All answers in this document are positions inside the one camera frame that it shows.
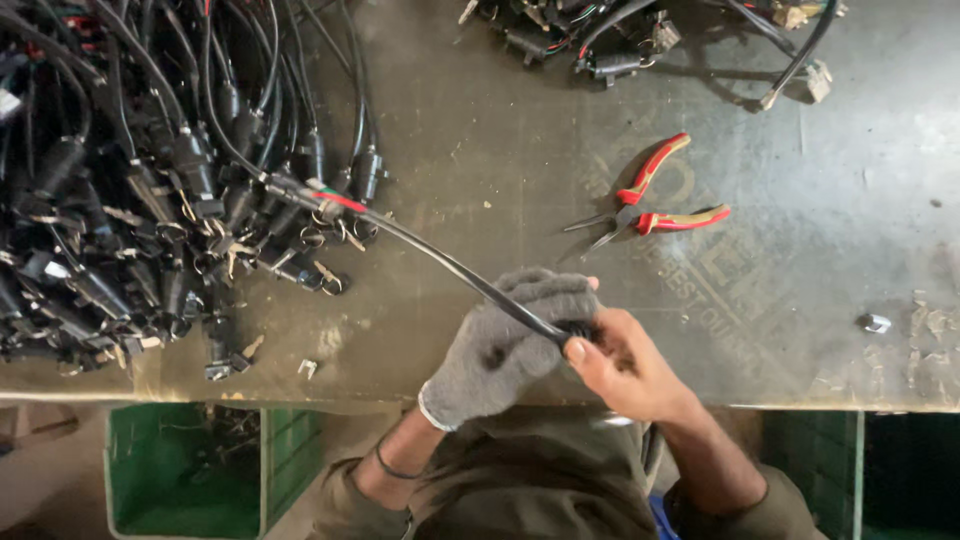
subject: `blue object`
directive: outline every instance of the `blue object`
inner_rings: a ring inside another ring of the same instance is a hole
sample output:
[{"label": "blue object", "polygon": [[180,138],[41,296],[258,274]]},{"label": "blue object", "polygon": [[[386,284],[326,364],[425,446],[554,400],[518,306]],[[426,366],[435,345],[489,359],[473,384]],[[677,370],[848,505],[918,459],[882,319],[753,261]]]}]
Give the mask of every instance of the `blue object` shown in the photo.
[{"label": "blue object", "polygon": [[654,521],[657,523],[657,534],[660,535],[660,540],[681,540],[666,519],[666,512],[663,510],[663,497],[651,495],[649,501],[650,509],[654,511]]}]

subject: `metal table surface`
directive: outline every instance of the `metal table surface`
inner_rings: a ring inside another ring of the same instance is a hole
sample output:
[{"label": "metal table surface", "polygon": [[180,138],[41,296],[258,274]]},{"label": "metal table surface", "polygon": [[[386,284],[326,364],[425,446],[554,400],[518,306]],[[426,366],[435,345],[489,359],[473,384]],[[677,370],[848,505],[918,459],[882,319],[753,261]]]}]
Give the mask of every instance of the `metal table surface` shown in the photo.
[{"label": "metal table surface", "polygon": [[[955,410],[960,5],[848,4],[815,55],[834,76],[830,96],[802,103],[801,84],[755,113],[787,58],[737,27],[717,30],[716,11],[693,2],[668,3],[678,48],[608,90],[572,77],[569,55],[524,70],[483,24],[457,27],[462,2],[365,2],[357,17],[396,177],[375,206],[491,280],[534,265],[599,277],[601,300],[631,311],[706,402]],[[311,42],[343,155],[348,85]],[[688,213],[728,203],[731,217],[624,234],[580,260],[602,228],[561,228],[615,208],[613,193],[652,146],[681,131],[692,144],[663,164],[642,204]],[[353,288],[331,298],[262,272],[240,281],[242,333],[265,336],[249,372],[204,381],[194,331],[113,376],[117,395],[330,410],[414,400],[478,295],[387,235],[367,253],[317,257]],[[864,313],[894,325],[866,333],[854,323]],[[304,358],[322,363],[312,380],[297,374]],[[97,377],[60,385],[83,392]],[[567,368],[527,397],[591,400]]]}]

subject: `olive shirt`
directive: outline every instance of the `olive shirt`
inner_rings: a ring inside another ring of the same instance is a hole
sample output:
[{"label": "olive shirt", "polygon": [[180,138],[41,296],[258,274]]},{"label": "olive shirt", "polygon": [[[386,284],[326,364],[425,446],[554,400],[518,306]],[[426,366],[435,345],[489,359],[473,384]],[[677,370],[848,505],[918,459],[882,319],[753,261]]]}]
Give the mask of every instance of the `olive shirt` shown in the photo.
[{"label": "olive shirt", "polygon": [[[640,488],[636,430],[597,430],[580,420],[573,427],[464,426],[438,448],[411,501],[413,515],[360,493],[350,474],[360,458],[335,463],[323,479],[311,538],[657,540]],[[800,490],[777,469],[759,471],[767,480],[763,500],[722,518],[697,511],[678,483],[664,498],[674,530],[683,540],[823,538]]]}]

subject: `red-handled pliers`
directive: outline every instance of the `red-handled pliers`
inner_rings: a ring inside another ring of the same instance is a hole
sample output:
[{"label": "red-handled pliers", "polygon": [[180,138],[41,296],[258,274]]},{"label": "red-handled pliers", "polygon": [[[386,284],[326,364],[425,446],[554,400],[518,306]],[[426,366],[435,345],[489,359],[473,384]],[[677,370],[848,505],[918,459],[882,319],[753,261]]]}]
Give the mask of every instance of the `red-handled pliers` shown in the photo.
[{"label": "red-handled pliers", "polygon": [[730,215],[730,206],[728,205],[720,205],[713,209],[689,215],[644,213],[636,206],[636,203],[640,202],[640,199],[643,197],[643,192],[647,190],[650,181],[653,180],[654,174],[657,173],[657,169],[660,168],[663,160],[689,143],[690,135],[687,134],[676,135],[664,142],[660,148],[657,149],[657,152],[643,163],[643,167],[640,169],[640,172],[637,173],[636,179],[634,180],[634,186],[630,189],[620,189],[616,192],[616,196],[619,197],[620,201],[625,205],[620,211],[585,219],[579,223],[574,223],[564,229],[564,231],[574,231],[604,221],[613,221],[613,230],[604,234],[604,236],[596,242],[593,242],[593,245],[587,250],[587,253],[589,253],[606,244],[614,236],[617,236],[631,225],[636,225],[636,229],[640,232],[640,235],[644,236],[654,229],[679,231],[705,227]]}]

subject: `work glove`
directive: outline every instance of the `work glove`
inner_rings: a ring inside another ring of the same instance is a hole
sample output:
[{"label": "work glove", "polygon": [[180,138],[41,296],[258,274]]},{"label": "work glove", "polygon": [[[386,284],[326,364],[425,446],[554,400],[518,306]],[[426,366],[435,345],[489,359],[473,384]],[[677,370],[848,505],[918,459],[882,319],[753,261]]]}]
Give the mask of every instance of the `work glove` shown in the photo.
[{"label": "work glove", "polygon": [[[551,323],[589,321],[598,308],[593,287],[579,274],[521,270],[493,285]],[[507,410],[563,361],[555,343],[488,300],[464,318],[443,365],[420,390],[420,410],[437,428],[454,431],[470,418]]]}]

